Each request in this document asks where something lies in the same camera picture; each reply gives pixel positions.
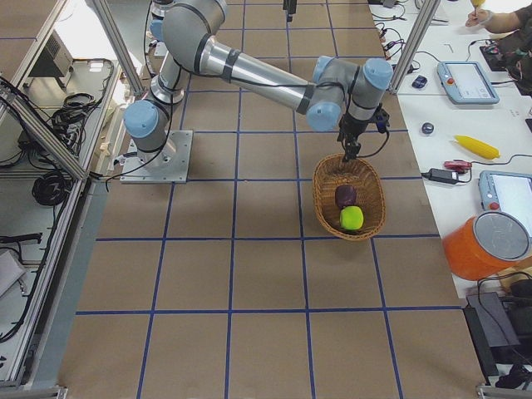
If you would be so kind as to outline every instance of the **bucket lid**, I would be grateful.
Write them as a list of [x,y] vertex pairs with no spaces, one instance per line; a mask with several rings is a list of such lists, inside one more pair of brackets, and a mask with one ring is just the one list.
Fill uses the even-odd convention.
[[484,212],[473,226],[480,246],[502,260],[522,259],[529,251],[530,239],[525,227],[503,212]]

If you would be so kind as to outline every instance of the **brown basket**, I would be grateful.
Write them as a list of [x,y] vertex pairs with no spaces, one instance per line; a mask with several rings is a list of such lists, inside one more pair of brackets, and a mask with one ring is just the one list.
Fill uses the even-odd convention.
[[[365,160],[342,162],[343,154],[323,158],[313,177],[314,210],[319,222],[329,233],[351,241],[369,239],[384,225],[386,206],[377,172]],[[340,209],[334,195],[339,185],[352,185],[357,191],[356,205],[364,213],[359,230],[345,230],[340,226]]]

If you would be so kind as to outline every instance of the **orange container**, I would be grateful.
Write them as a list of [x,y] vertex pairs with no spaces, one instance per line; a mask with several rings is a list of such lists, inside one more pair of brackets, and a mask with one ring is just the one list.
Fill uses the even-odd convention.
[[479,280],[515,266],[530,248],[525,227],[502,212],[484,212],[443,239],[452,273]]

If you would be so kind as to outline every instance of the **person's arm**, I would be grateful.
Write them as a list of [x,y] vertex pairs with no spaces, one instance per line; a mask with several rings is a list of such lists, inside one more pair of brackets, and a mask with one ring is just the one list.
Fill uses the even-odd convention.
[[515,12],[494,13],[488,10],[477,9],[467,16],[467,27],[483,25],[491,33],[507,33],[523,27],[521,20]]

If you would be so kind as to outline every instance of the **metal base plate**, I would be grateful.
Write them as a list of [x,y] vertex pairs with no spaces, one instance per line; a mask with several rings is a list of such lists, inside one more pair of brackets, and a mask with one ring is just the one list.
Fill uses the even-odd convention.
[[[122,183],[186,183],[187,174],[189,173],[190,150],[192,149],[193,131],[170,131],[168,140],[172,140],[177,149],[177,153],[172,160],[161,168],[153,170],[144,167],[138,168],[141,163],[137,157],[126,158],[122,173],[129,173],[120,177]],[[136,151],[136,145],[133,140],[130,143],[129,152]]]

